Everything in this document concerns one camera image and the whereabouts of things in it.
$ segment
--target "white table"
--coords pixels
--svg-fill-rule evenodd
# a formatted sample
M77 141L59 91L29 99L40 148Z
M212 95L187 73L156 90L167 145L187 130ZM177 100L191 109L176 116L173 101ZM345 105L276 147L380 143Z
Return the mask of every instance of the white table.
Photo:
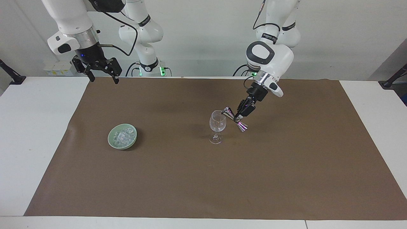
M28 77L0 97L0 228L407 228L407 221L22 217L87 84L85 77ZM341 84L407 196L407 107L376 82Z

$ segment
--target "bowl of ice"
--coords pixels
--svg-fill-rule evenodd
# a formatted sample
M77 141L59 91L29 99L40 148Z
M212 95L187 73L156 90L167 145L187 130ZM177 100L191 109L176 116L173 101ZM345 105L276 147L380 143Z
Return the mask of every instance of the bowl of ice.
M113 128L107 136L109 145L117 150L127 150L134 145L137 130L130 124L120 124Z

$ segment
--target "blue object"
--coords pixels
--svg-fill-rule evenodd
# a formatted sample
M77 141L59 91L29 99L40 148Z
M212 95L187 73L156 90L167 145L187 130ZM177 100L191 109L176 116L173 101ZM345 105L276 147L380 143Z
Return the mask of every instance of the blue object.
M403 96L401 97L401 100L403 101L403 103L404 103L405 105L407 105L407 94L403 95Z

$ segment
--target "wine glass base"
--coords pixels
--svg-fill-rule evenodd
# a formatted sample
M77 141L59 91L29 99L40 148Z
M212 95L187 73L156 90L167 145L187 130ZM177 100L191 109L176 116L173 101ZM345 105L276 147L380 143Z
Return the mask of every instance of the wine glass base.
M212 144L220 144L223 141L223 135L219 132L213 132L209 138Z

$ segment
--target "black stand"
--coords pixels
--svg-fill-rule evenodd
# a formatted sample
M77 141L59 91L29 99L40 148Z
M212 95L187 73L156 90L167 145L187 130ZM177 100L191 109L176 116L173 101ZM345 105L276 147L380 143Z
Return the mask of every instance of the black stand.
M394 81L396 81L398 78L404 76L404 73L407 71L407 64L404 65L400 70L398 70L390 79L386 81L379 81L380 86L382 86L383 89L385 90L392 90L392 85Z
M13 81L10 82L10 85L20 85L24 82L24 80L27 78L26 76L22 76L18 74L16 71L14 71L12 68L7 66L1 59L0 59L0 67L6 71L6 73L13 78Z

